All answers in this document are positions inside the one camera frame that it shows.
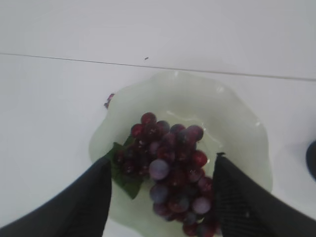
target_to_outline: small purple flower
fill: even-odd
[[[111,100],[112,100],[112,98],[113,98],[114,95],[115,95],[115,94],[112,93],[112,94],[108,97],[107,102],[104,104],[105,108],[107,108],[107,109],[109,108],[110,102],[111,102]]]

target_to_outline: frosted glass bowl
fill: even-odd
[[[262,123],[227,86],[183,72],[159,73],[117,92],[91,139],[91,160],[106,154],[113,142],[123,144],[131,126],[149,111],[171,125],[198,124],[205,129],[197,147],[208,155],[208,175],[212,176],[216,153],[225,152],[244,173],[271,191],[268,137]],[[180,223],[165,222],[153,213],[151,185],[143,184],[139,195],[131,200],[113,183],[110,218],[144,237],[184,237]]]

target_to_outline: white surface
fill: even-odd
[[[0,226],[27,214],[90,165],[107,96],[162,70],[0,56]],[[316,219],[304,153],[316,139],[316,82],[195,73],[227,84],[268,132],[274,194]],[[109,221],[107,237],[138,235]]]
[[[315,0],[2,0],[0,52],[316,79],[315,9]]]

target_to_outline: bunch of grapes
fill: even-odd
[[[132,145],[116,154],[116,163],[130,177],[150,177],[154,212],[166,221],[183,223],[187,236],[212,237],[217,228],[213,213],[212,179],[203,166],[208,159],[197,150],[203,129],[197,125],[158,121],[153,113],[131,129]]]

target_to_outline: grape leaf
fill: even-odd
[[[124,146],[120,145],[119,143],[114,142],[113,148],[106,154],[106,156],[111,161],[111,173],[113,181],[122,188],[131,199],[136,198],[139,193],[140,187],[143,183],[143,179],[138,178],[130,178],[125,176],[120,168],[113,162],[114,156],[117,151],[124,150],[125,146],[128,146],[134,142],[134,138],[129,136],[127,141],[124,143]]]

